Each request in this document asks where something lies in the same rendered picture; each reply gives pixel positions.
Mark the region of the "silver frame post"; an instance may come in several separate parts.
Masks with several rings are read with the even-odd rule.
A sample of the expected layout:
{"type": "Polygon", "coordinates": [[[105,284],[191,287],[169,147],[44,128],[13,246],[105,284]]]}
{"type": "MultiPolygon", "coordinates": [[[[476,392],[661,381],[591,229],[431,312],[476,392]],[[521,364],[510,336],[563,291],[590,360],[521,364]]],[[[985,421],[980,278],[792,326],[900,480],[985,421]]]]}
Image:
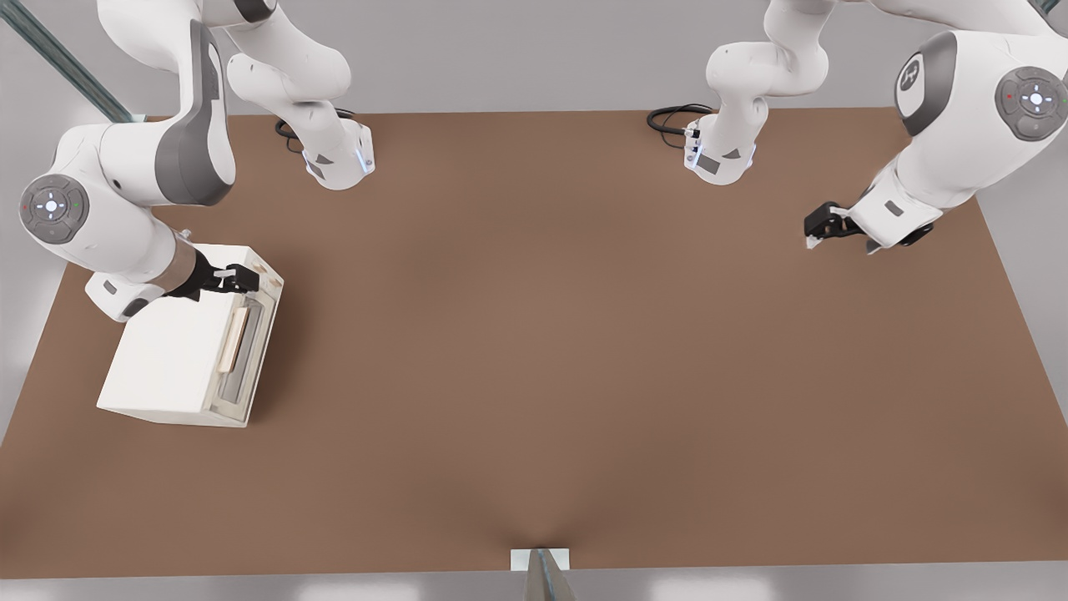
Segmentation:
{"type": "Polygon", "coordinates": [[[571,570],[569,548],[515,548],[511,571],[527,572],[524,601],[577,601],[565,578],[571,570]]]}
{"type": "Polygon", "coordinates": [[[131,114],[117,99],[54,38],[19,0],[0,0],[0,19],[4,20],[23,42],[60,73],[76,91],[112,123],[137,123],[141,115],[131,114]]]}

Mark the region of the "white oven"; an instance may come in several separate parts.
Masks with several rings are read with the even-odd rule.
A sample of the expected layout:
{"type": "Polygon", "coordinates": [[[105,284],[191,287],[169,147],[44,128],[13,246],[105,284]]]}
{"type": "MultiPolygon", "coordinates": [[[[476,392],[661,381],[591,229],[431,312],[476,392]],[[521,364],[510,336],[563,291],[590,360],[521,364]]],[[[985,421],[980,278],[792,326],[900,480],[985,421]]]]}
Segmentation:
{"type": "MultiPolygon", "coordinates": [[[[257,292],[274,297],[278,305],[284,278],[250,247],[195,247],[218,269],[241,264],[254,270],[257,292]]],[[[164,297],[140,311],[123,328],[97,407],[164,425],[237,427],[209,413],[209,383],[233,295],[244,294],[206,290],[199,301],[164,297]]]]}

